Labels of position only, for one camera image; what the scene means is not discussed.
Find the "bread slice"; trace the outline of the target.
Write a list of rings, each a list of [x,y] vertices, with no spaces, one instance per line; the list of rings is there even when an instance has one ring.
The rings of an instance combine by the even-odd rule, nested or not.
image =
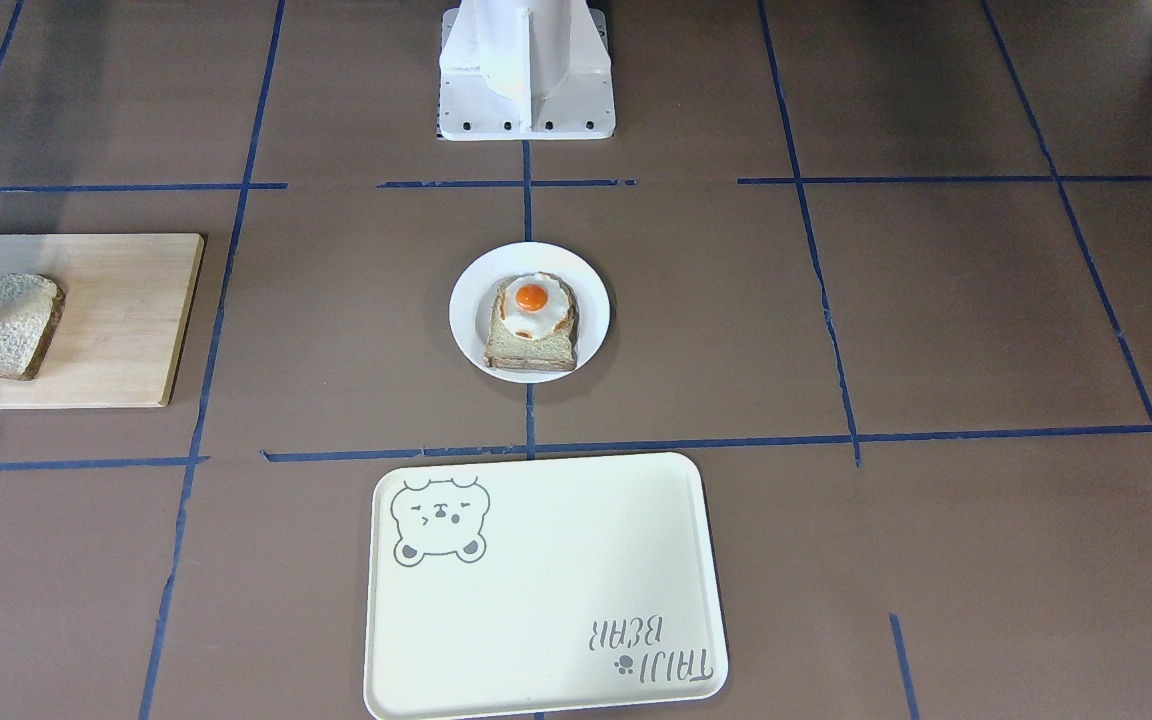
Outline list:
[[[576,338],[579,328],[579,305],[575,323],[567,332],[544,338],[539,341],[521,340],[511,336],[495,316],[498,291],[516,275],[507,276],[495,288],[492,310],[488,314],[488,338],[483,353],[484,363],[492,367],[518,370],[518,372],[573,372],[576,367]]]
[[[0,379],[32,381],[65,311],[63,287],[46,275],[0,275]]]

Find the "white round plate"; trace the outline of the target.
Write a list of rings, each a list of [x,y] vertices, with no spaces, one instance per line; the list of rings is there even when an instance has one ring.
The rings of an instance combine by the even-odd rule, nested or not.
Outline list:
[[[593,361],[602,348],[612,318],[611,296],[602,276],[579,255],[563,247],[544,242],[508,243],[490,250],[462,270],[452,287],[448,306],[450,332],[460,350],[477,369],[500,381],[550,382],[568,376],[567,372],[515,370],[486,365],[485,351],[490,332],[490,310],[497,296],[497,286],[513,275],[530,272],[556,274],[573,288],[576,323],[576,367]]]

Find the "wooden cutting board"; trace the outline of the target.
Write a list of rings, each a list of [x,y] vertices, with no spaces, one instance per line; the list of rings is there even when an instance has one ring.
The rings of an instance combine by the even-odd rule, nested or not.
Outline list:
[[[0,409],[168,404],[202,255],[197,233],[0,234],[0,275],[65,291],[41,367],[0,379]]]

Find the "fried egg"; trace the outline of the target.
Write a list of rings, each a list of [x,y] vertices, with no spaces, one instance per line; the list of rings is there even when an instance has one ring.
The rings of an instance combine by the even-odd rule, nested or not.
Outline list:
[[[509,279],[498,291],[495,318],[511,336],[539,341],[567,332],[576,311],[573,291],[558,274],[535,272]]]

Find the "cream bear serving tray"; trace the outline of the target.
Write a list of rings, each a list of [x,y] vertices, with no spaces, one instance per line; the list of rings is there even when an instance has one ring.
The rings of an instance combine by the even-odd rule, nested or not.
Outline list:
[[[385,473],[366,616],[379,719],[708,700],[730,676],[707,497],[676,452]]]

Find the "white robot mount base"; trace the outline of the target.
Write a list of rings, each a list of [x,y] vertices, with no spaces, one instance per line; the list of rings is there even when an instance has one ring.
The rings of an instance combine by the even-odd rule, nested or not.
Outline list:
[[[462,1],[442,15],[444,141],[604,141],[617,124],[607,18],[586,1]]]

